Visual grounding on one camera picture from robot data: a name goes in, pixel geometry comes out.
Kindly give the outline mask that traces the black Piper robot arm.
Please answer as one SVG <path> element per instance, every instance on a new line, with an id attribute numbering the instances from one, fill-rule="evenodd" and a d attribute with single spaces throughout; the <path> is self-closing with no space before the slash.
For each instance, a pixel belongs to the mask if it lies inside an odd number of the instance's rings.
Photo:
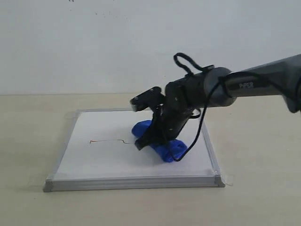
<path id="1" fill-rule="evenodd" d="M 238 72 L 213 65 L 187 66 L 186 75 L 164 89 L 153 87 L 131 99 L 135 112 L 150 108 L 150 127 L 136 140 L 138 149 L 178 137 L 196 109 L 226 107 L 238 97 L 281 95 L 290 112 L 301 109 L 301 56 L 295 55 Z"/>

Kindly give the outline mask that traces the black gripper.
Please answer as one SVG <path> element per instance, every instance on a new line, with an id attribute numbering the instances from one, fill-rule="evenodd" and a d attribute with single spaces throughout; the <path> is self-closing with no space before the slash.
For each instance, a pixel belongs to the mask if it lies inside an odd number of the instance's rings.
<path id="1" fill-rule="evenodd" d="M 165 86 L 150 89 L 153 119 L 150 132 L 136 139 L 140 151 L 154 143 L 163 144 L 178 137 L 193 111 L 202 108 L 202 79 L 178 79 Z"/>

